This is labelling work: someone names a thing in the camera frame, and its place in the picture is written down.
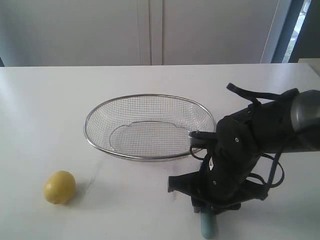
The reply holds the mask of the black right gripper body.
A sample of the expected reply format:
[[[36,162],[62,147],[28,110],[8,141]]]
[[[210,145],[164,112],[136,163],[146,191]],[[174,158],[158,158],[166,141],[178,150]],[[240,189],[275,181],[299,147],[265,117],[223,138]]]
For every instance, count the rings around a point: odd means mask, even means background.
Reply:
[[[199,170],[207,177],[206,191],[231,194],[248,180],[260,158],[257,119],[254,113],[234,113],[222,118],[215,132],[189,134],[191,148],[206,149]]]

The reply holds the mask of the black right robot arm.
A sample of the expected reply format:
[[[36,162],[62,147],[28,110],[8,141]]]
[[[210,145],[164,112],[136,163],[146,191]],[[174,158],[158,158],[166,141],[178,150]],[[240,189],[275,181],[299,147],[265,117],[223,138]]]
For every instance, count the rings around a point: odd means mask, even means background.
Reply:
[[[320,92],[281,94],[227,88],[250,105],[218,121],[214,132],[192,131],[191,149],[205,149],[200,169],[168,178],[168,191],[190,196],[196,213],[218,215],[265,200],[283,153],[320,149]]]

